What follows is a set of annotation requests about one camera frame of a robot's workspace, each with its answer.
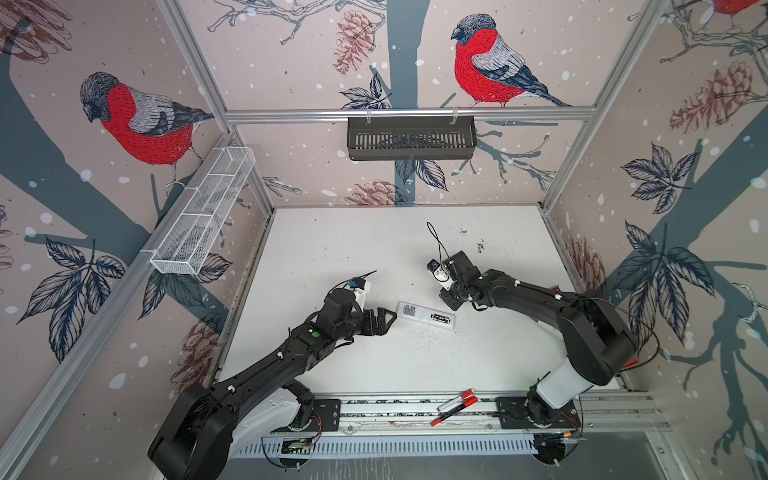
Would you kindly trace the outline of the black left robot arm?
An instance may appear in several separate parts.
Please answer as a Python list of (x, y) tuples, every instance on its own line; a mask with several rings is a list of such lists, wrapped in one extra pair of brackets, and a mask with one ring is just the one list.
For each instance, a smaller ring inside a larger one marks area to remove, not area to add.
[(271, 353), (240, 373), (204, 387), (195, 382), (180, 394), (148, 448), (148, 457), (167, 479), (215, 479), (234, 451), (235, 431), (275, 393), (289, 393), (292, 422), (311, 420), (314, 395), (297, 377), (357, 336), (383, 336), (397, 313), (363, 308), (364, 291), (335, 288), (322, 308), (289, 331)]

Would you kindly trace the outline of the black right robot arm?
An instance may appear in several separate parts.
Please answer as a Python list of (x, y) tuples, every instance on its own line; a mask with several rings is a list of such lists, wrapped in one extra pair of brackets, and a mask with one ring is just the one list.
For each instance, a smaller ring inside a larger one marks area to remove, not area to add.
[(441, 285), (439, 297), (453, 311), (465, 303), (477, 311), (508, 309), (561, 334), (566, 359), (526, 394), (527, 417), (538, 426), (554, 423), (575, 397), (610, 383), (638, 350), (636, 335), (618, 309), (601, 298), (544, 288), (500, 270), (482, 272), (462, 251), (431, 260), (427, 270)]

